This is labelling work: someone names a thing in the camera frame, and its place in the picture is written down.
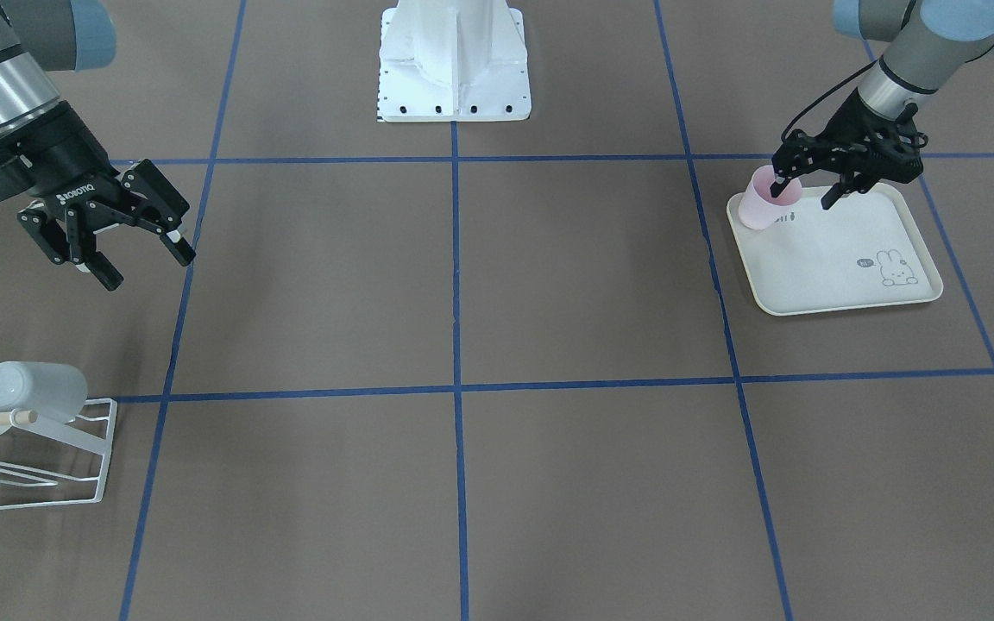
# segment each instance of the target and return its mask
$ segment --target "plastic cup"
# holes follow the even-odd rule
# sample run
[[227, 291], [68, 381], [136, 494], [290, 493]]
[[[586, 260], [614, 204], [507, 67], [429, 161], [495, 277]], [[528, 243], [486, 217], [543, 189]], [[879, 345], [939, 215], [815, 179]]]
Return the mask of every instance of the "plastic cup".
[[86, 405], [86, 378], [70, 365], [0, 362], [0, 412], [33, 410], [71, 422]]
[[776, 177], [773, 165], [769, 164], [761, 166], [750, 177], [750, 184], [746, 186], [746, 192], [742, 193], [742, 200], [739, 202], [739, 221], [746, 228], [756, 231], [768, 229], [777, 219], [787, 216], [792, 205], [803, 196], [804, 185], [800, 179], [793, 179], [784, 192], [781, 192], [781, 196], [774, 198], [770, 193], [770, 185], [773, 185]]

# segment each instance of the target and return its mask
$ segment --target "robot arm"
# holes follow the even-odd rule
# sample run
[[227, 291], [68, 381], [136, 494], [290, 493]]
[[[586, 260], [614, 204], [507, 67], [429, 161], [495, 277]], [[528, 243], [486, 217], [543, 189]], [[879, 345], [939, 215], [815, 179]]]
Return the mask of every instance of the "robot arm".
[[35, 197], [17, 220], [48, 259], [114, 291], [123, 278], [96, 248], [104, 229], [146, 229], [183, 267], [194, 251], [178, 230], [189, 210], [178, 190], [148, 160], [115, 170], [45, 74], [110, 60], [113, 30], [96, 0], [0, 0], [0, 201]]
[[912, 117], [964, 63], [994, 53], [994, 0], [835, 0], [835, 23], [891, 46], [823, 131], [786, 129], [773, 154], [774, 197], [802, 174], [839, 174], [824, 209], [881, 179], [907, 184], [922, 174], [927, 136]]

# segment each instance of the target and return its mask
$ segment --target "robotiq logo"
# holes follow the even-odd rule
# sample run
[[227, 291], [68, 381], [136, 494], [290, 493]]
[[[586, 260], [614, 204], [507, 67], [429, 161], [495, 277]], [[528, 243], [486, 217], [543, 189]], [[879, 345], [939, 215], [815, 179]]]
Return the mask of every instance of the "robotiq logo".
[[67, 201], [82, 197], [87, 192], [94, 192], [94, 184], [80, 185], [79, 188], [75, 188], [70, 192], [56, 194], [56, 197], [60, 200], [60, 204], [67, 204]]

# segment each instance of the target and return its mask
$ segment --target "white wire rack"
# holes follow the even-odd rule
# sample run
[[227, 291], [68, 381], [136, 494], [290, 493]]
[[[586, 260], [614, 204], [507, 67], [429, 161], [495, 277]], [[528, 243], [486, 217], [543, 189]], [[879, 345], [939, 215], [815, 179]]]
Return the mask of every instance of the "white wire rack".
[[79, 414], [76, 420], [98, 422], [103, 424], [100, 436], [87, 433], [70, 424], [41, 417], [39, 412], [12, 411], [10, 425], [18, 429], [47, 437], [63, 444], [71, 445], [80, 451], [98, 455], [102, 462], [98, 467], [98, 475], [72, 476], [70, 474], [50, 471], [28, 465], [0, 462], [0, 484], [12, 487], [56, 487], [64, 483], [94, 483], [94, 494], [83, 499], [45, 499], [28, 500], [28, 502], [0, 504], [1, 510], [15, 510], [23, 507], [45, 507], [55, 505], [78, 505], [97, 503], [102, 500], [106, 491], [106, 476], [110, 474], [110, 452], [114, 448], [114, 425], [117, 421], [117, 401], [113, 398], [91, 398], [87, 405], [107, 405], [103, 416], [86, 417]]

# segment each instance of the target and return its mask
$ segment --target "pink cup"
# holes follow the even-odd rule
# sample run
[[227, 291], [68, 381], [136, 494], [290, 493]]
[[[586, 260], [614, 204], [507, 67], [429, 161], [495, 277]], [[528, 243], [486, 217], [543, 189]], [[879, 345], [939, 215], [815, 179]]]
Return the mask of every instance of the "pink cup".
[[792, 205], [800, 200], [804, 193], [804, 185], [800, 179], [790, 181], [789, 187], [781, 192], [781, 196], [774, 198], [770, 193], [770, 185], [773, 185], [776, 177], [773, 165], [769, 164], [761, 166], [750, 177], [750, 185], [742, 193], [742, 200], [739, 202], [739, 221], [746, 228], [756, 231], [769, 228], [779, 217], [787, 216]]

